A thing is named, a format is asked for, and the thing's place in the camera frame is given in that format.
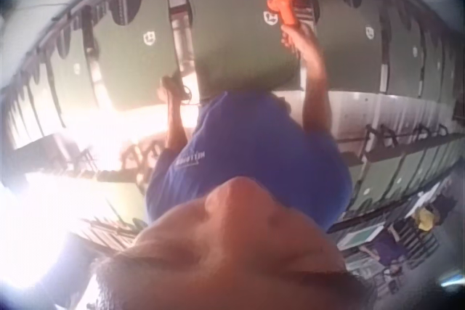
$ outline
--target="man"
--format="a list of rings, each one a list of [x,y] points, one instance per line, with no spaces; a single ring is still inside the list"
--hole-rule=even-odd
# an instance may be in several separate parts
[[[385,266],[390,277],[396,277],[402,273],[401,264],[406,251],[400,243],[399,234],[392,225],[381,231],[370,245],[371,248],[362,245],[359,249]]]
[[[324,231],[351,182],[330,135],[323,56],[312,33],[283,26],[307,64],[303,128],[273,95],[225,92],[188,142],[163,81],[166,149],[147,190],[154,221],[96,269],[97,309],[351,309],[365,288]]]

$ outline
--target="bright light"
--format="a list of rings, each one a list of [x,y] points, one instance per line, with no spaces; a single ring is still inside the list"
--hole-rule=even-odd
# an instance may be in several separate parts
[[[34,286],[56,262],[73,220],[62,189],[36,176],[19,199],[1,195],[2,281],[17,288]]]
[[[448,287],[454,285],[465,285],[465,277],[463,275],[456,275],[455,277],[451,277],[448,281],[444,281],[441,283],[441,287]]]

